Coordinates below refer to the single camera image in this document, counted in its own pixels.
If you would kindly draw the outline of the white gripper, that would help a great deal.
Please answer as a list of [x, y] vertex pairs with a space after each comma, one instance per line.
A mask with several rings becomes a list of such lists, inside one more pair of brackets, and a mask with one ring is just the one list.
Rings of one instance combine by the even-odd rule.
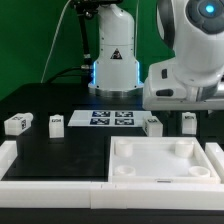
[[174, 76], [166, 62], [149, 67], [144, 82], [142, 107], [145, 110], [224, 110], [224, 82], [205, 95], [186, 87]]

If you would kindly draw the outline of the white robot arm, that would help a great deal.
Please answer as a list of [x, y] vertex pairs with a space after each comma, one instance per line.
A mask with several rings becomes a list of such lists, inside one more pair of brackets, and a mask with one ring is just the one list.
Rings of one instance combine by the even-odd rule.
[[174, 57], [139, 80], [133, 18], [114, 4], [99, 7], [100, 54], [90, 91], [122, 97], [143, 91], [146, 110], [224, 109], [224, 0], [157, 0], [157, 29]]

